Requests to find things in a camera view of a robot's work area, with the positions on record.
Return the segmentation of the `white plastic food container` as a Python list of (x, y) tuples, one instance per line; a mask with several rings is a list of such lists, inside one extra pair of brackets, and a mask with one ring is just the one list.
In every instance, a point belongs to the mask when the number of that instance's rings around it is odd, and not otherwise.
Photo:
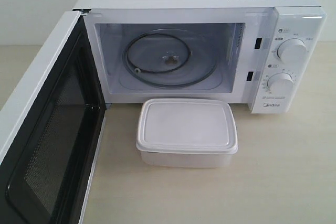
[(232, 110), (218, 100), (150, 99), (142, 106), (136, 139), (142, 160), (155, 166), (224, 167), (238, 151)]

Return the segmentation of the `white microwave door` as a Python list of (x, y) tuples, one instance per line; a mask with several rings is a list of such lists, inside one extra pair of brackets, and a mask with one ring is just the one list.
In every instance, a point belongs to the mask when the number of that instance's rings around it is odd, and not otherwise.
[(1, 223), (81, 223), (106, 111), (81, 11), (65, 12), (1, 109)]

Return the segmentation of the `white microwave oven body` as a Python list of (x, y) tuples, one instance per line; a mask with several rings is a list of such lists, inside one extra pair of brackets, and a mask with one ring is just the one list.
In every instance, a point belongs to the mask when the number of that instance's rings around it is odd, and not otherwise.
[[(289, 110), (326, 20), (316, 0), (77, 0), (107, 104), (144, 103), (155, 98), (196, 98), (246, 104), (252, 113)], [(218, 50), (218, 65), (192, 86), (163, 89), (132, 76), (123, 50), (133, 38), (155, 29), (185, 29)], [(286, 40), (304, 42), (307, 55), (286, 64), (277, 56)], [(274, 95), (268, 79), (292, 77), (289, 94)]]

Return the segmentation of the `glass turntable plate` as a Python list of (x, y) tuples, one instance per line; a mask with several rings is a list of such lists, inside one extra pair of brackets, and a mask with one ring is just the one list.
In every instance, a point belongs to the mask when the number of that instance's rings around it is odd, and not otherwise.
[(197, 84), (218, 65), (219, 52), (204, 36), (185, 29), (155, 29), (133, 38), (123, 50), (127, 71), (150, 86), (175, 89)]

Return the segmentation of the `upper white control knob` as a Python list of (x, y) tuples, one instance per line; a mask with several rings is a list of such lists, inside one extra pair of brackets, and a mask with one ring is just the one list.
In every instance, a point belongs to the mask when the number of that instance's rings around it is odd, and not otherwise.
[(284, 41), (277, 49), (278, 58), (286, 64), (302, 61), (307, 53), (304, 42), (297, 38)]

